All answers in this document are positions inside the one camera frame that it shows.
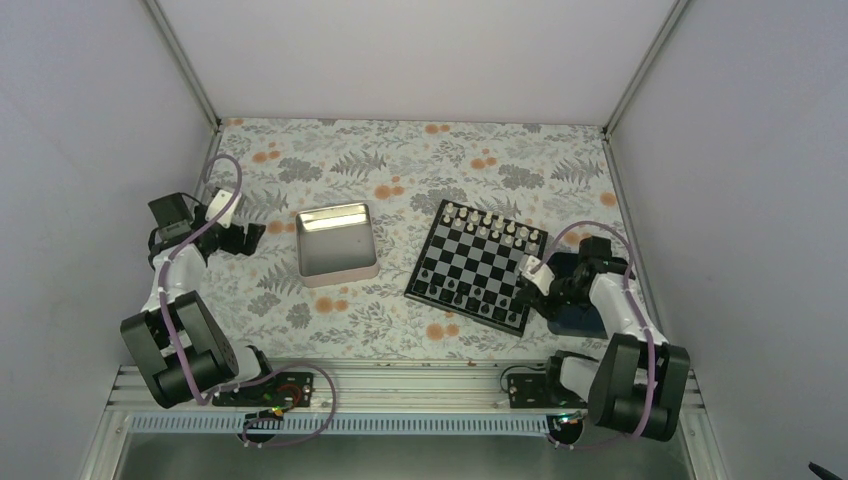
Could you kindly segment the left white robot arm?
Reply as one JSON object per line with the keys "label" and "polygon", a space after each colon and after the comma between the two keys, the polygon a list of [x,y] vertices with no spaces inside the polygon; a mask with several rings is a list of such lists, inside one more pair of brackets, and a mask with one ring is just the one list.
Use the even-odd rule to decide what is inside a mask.
{"label": "left white robot arm", "polygon": [[266,228],[215,220],[191,199],[173,193],[148,204],[157,223],[148,238],[154,281],[141,311],[122,321],[122,339],[162,408],[237,389],[252,404],[266,404],[279,382],[267,357],[231,342],[199,293],[212,254],[251,256]]}

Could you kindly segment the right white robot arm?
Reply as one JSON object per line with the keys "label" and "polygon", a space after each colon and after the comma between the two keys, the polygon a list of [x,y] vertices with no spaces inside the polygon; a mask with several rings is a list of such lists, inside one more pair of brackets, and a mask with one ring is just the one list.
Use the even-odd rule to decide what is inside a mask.
{"label": "right white robot arm", "polygon": [[555,407],[580,400],[597,426],[656,441],[676,432],[690,371],[687,350],[671,344],[644,313],[628,285],[635,275],[612,253],[607,238],[591,236],[577,253],[518,263],[517,302],[558,334],[600,327],[608,344],[601,359],[559,350],[544,367],[541,391]]}

